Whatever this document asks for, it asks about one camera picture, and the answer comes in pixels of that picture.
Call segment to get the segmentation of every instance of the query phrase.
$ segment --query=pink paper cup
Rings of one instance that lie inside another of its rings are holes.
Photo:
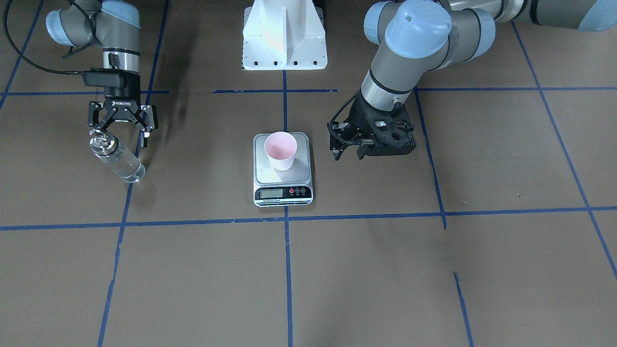
[[[276,132],[268,136],[263,148],[268,155],[270,164],[275,170],[285,171],[294,163],[298,143],[294,135],[286,132]]]

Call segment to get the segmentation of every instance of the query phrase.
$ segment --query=scale display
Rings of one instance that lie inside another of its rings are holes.
[[[282,198],[282,189],[262,189],[259,193],[260,199]]]
[[[289,170],[277,171],[268,160],[263,144],[270,134],[253,139],[253,202],[258,207],[310,204],[314,197],[309,138],[290,133],[297,141],[296,158]]]

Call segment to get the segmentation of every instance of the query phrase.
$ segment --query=grid line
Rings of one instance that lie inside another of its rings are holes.
[[[576,90],[576,91],[598,91],[598,90],[617,90],[617,87],[610,86],[574,86],[574,87],[441,87],[441,88],[418,88],[419,91],[525,91],[525,90]]]
[[[287,132],[287,71],[283,70],[283,131]]]
[[[291,291],[291,246],[289,244],[289,207],[285,206],[285,269],[287,281],[287,346],[294,346],[294,319]]]
[[[426,124],[424,122],[424,112],[422,111],[422,104],[420,103],[420,95],[418,94],[418,88],[413,89],[413,94],[416,97],[416,105],[418,107],[418,116],[420,117],[420,123],[422,125],[422,134],[426,140],[426,152],[428,154],[428,160],[431,163],[431,170],[433,171],[433,183],[435,184],[435,194],[437,195],[437,202],[439,203],[439,212],[441,213],[441,221],[444,224],[444,230],[447,229],[448,223],[445,218],[444,202],[441,199],[441,191],[439,190],[439,181],[437,180],[437,171],[435,170],[435,161],[433,160],[433,153],[431,152],[431,145],[428,141],[428,133],[426,131]]]
[[[150,83],[148,85],[148,91],[146,93],[146,104],[149,104],[150,97],[152,96],[152,86],[154,85],[154,77],[156,75],[156,68],[157,68],[158,61],[159,61],[160,48],[161,48],[161,44],[163,41],[163,35],[165,33],[165,22],[167,21],[168,10],[169,10],[169,0],[165,0],[165,8],[163,10],[163,19],[161,20],[161,24],[160,24],[159,40],[157,42],[157,47],[156,47],[156,51],[154,54],[154,60],[152,61],[152,71],[150,74]],[[138,141],[137,145],[135,146],[136,156],[139,156],[139,142],[140,141]],[[124,239],[126,219],[128,218],[128,210],[131,204],[132,192],[133,192],[133,183],[129,183],[128,188],[126,190],[126,203],[125,203],[124,211],[122,214],[122,224],[120,226],[120,231],[118,233],[118,243],[116,244],[116,251],[115,251],[115,257],[114,257],[114,275],[111,279],[111,282],[109,283],[109,288],[107,290],[107,298],[105,302],[105,309],[103,311],[103,318],[101,320],[101,330],[99,331],[99,339],[97,342],[97,347],[103,346],[103,341],[105,338],[105,330],[107,328],[107,318],[109,316],[109,309],[111,307],[112,295],[114,293],[116,273],[118,271],[118,265],[120,263],[120,245],[122,244],[122,240]]]
[[[338,89],[217,89],[212,94],[243,94],[243,93],[337,93]]]
[[[26,36],[26,40],[23,42],[23,46],[22,46],[23,54],[26,53],[26,49],[28,48],[28,43],[30,43],[30,38],[32,38],[32,34],[35,31],[36,24],[41,15],[41,11],[43,10],[44,1],[45,0],[41,0],[41,2],[39,2],[38,8],[36,9],[35,18],[32,21],[32,25],[30,26],[30,31],[28,31],[28,36]],[[7,94],[10,91],[10,86],[13,84],[13,80],[15,79],[15,75],[17,74],[17,69],[19,69],[19,63],[21,63],[21,61],[22,61],[22,57],[18,56],[17,61],[15,62],[15,66],[13,66],[13,71],[10,73],[9,81],[6,84],[4,93],[2,94],[2,99],[0,99],[0,110],[2,110],[2,107],[4,106],[4,101],[6,100]]]
[[[615,279],[617,279],[617,268],[615,267],[615,262],[613,261],[613,257],[611,256],[610,251],[608,250],[608,246],[606,241],[604,240],[604,236],[602,235],[602,231],[600,230],[600,226],[598,225],[598,222],[595,219],[594,216],[594,212],[591,208],[591,205],[589,204],[589,200],[587,199],[587,196],[585,194],[585,191],[583,190],[582,187],[582,183],[581,180],[579,179],[578,174],[576,173],[576,169],[574,168],[574,164],[572,163],[572,159],[570,158],[570,154],[568,153],[568,149],[566,148],[566,144],[563,141],[563,138],[561,137],[561,133],[559,131],[559,128],[557,127],[557,122],[555,121],[555,117],[553,116],[553,112],[550,110],[550,106],[549,106],[549,102],[546,99],[546,96],[544,95],[544,91],[540,86],[540,81],[536,75],[536,71],[533,67],[533,65],[531,64],[531,59],[529,58],[529,54],[527,53],[527,50],[525,49],[525,45],[523,44],[523,39],[521,39],[521,35],[518,33],[518,29],[516,28],[516,25],[514,24],[514,22],[512,22],[512,29],[514,30],[514,33],[516,35],[516,39],[518,40],[521,49],[523,50],[523,54],[525,55],[525,59],[527,60],[527,64],[529,65],[529,69],[531,71],[531,74],[534,77],[534,80],[536,81],[536,85],[538,88],[538,91],[540,93],[540,96],[542,97],[542,102],[544,103],[544,107],[546,108],[547,113],[549,114],[549,118],[550,118],[550,122],[553,125],[553,129],[555,130],[555,134],[557,136],[557,139],[559,140],[559,144],[561,145],[561,149],[563,150],[563,154],[566,157],[566,160],[568,161],[568,165],[570,167],[570,171],[572,171],[572,175],[574,176],[574,180],[576,181],[576,185],[578,186],[579,192],[581,194],[581,197],[585,203],[585,207],[587,208],[587,212],[589,213],[589,217],[591,218],[591,222],[594,225],[595,228],[595,232],[598,235],[598,239],[600,240],[600,244],[602,245],[602,248],[604,249],[604,253],[607,256],[608,259],[608,263],[611,266],[611,269],[613,270],[613,275],[615,276]]]
[[[142,90],[141,94],[171,94],[169,90]],[[11,91],[2,93],[6,96],[41,96],[41,95],[103,95],[103,91]]]
[[[461,304],[461,311],[463,313],[463,320],[465,321],[465,330],[467,331],[467,340],[469,341],[469,347],[473,346],[473,336],[471,334],[471,325],[469,323],[469,317],[467,316],[467,306],[465,305],[465,298],[461,290],[460,279],[458,278],[458,272],[454,272],[454,280],[457,283],[458,300]]]
[[[617,206],[596,206],[593,211],[617,211]],[[553,214],[569,212],[587,212],[586,207],[558,207],[545,209],[514,209],[514,210],[483,210],[483,211],[445,211],[447,217],[462,215],[509,215],[509,214]],[[399,214],[348,214],[348,215],[307,215],[289,217],[289,221],[304,220],[341,220],[341,219],[398,219],[398,218],[422,218],[441,217],[441,212],[412,212]],[[205,224],[231,224],[231,223],[261,223],[261,222],[284,222],[284,217],[267,218],[238,218],[238,219],[189,219],[189,220],[160,220],[140,222],[112,222],[91,224],[40,224],[40,225],[6,225],[0,226],[0,232],[19,230],[53,230],[73,228],[110,228],[110,227],[161,227],[166,225],[205,225]]]

